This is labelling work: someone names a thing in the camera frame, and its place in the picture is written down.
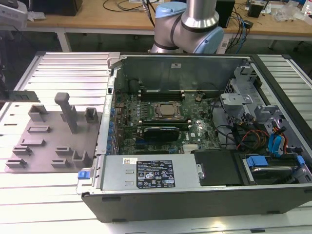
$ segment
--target workbench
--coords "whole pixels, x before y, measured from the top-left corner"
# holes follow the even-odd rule
[[[153,35],[154,28],[142,12],[112,12],[102,7],[103,0],[84,0],[81,10],[74,17],[47,15],[46,20],[28,22],[25,31],[54,32],[58,35],[62,50],[71,51],[67,33],[95,33],[95,34],[132,34]],[[235,7],[244,20],[253,22],[253,27],[248,34],[250,39],[269,40],[312,40],[312,26],[302,20],[276,22],[271,15],[260,14],[259,18],[247,17],[243,10],[245,0],[237,0]],[[124,7],[135,7],[135,3],[123,3]],[[118,9],[114,1],[107,2],[106,7]],[[231,19],[229,26],[224,29],[224,41],[219,48],[219,53],[224,53],[228,41],[238,31],[237,22]]]
[[[69,103],[77,111],[95,107],[102,112],[107,89],[108,53],[46,53],[36,56],[20,79],[15,90],[35,91],[47,111],[59,111],[54,103],[57,92],[68,92]],[[261,56],[275,72],[282,87],[291,72],[293,79],[306,79],[300,68],[279,55]],[[284,87],[296,104],[294,96],[309,86]],[[267,98],[272,98],[263,88]],[[6,103],[0,110],[0,230],[1,233],[251,233],[263,231],[275,234],[310,234],[312,202],[285,214],[245,215],[142,222],[101,223],[77,195],[77,173],[12,174],[5,173],[5,163],[11,156],[28,120],[32,103]],[[309,104],[301,105],[308,113]]]

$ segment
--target white object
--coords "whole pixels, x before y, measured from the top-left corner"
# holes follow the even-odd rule
[[[43,12],[28,12],[28,20],[34,22],[34,20],[45,20],[47,19]]]
[[[312,19],[311,19],[309,16],[305,16],[305,17],[304,17],[304,21],[305,21],[307,24],[309,24],[309,25],[312,26]]]
[[[17,9],[0,4],[0,23],[14,26],[17,29],[26,28],[27,25],[27,7],[24,3],[18,1]]]

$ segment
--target warning label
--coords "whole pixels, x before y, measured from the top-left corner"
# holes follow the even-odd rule
[[[136,186],[139,189],[173,188],[175,184],[172,160],[137,161]]]

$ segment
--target aluminum extrusion table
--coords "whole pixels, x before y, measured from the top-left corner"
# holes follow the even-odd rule
[[[70,94],[76,109],[87,106],[103,109],[107,83],[104,77],[109,53],[47,53],[36,56],[16,90],[33,90],[48,111],[56,92]],[[282,56],[261,56],[286,94],[309,122],[311,84],[292,60]],[[306,95],[306,105],[298,96]],[[77,173],[10,174],[4,172],[6,160],[28,122],[31,103],[5,104],[0,111],[0,230],[1,233],[266,233],[308,234],[312,229],[312,203],[286,214],[210,217],[126,223],[100,223],[76,193]]]

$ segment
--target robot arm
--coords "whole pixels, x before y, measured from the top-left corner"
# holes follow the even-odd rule
[[[216,0],[166,2],[156,9],[153,53],[214,53],[223,39]]]

